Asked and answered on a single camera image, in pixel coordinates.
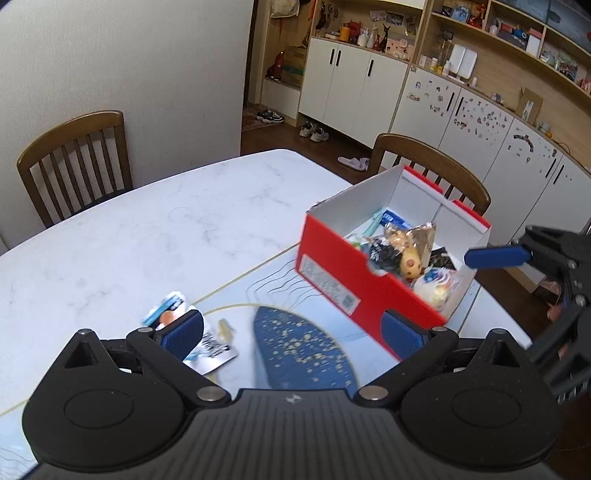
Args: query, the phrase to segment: barcode sticker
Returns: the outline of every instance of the barcode sticker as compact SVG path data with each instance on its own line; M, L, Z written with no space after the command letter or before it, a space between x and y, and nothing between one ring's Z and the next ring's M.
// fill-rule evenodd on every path
M347 315L351 315L359 305L360 300L355 295L306 254L301 257L300 272Z

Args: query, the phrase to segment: framed picture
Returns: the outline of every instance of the framed picture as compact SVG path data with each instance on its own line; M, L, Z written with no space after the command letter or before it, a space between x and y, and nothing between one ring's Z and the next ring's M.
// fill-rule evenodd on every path
M386 22L402 27L404 25L404 15L396 12L386 12Z

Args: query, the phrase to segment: sneaker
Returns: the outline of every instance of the sneaker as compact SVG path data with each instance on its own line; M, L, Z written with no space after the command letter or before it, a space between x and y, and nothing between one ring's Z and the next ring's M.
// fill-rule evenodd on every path
M318 127L314 133L310 136L310 140L313 142L326 142L329 139L329 133L325 132L324 129Z
M313 124L309 120L306 120L306 123L301 126L300 136L304 137L304 138L309 137L311 134L314 133L314 131L316 130L317 127L318 127L318 125Z
M271 109L261 110L256 114L256 119L260 120L264 124L282 124L285 120L281 115L275 113Z

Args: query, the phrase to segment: bottle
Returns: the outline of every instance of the bottle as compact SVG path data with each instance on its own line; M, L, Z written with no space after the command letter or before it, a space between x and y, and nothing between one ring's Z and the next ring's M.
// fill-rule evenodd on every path
M372 29L372 31L371 31L371 34L369 35L369 38L368 38L368 40L367 40L367 42L366 42L366 46L367 46L367 48L373 48L373 47L374 47L374 42L375 42L375 35L376 35L375 31L376 31L377 29L378 29L378 27L376 27L376 26L374 25L374 27L373 27L373 29Z

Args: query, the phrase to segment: white wall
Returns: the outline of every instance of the white wall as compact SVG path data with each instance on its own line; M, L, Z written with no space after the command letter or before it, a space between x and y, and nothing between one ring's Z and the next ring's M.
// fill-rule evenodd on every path
M82 113L119 109L134 186L240 152L252 0L12 0L0 10L0 235L43 230L24 148Z

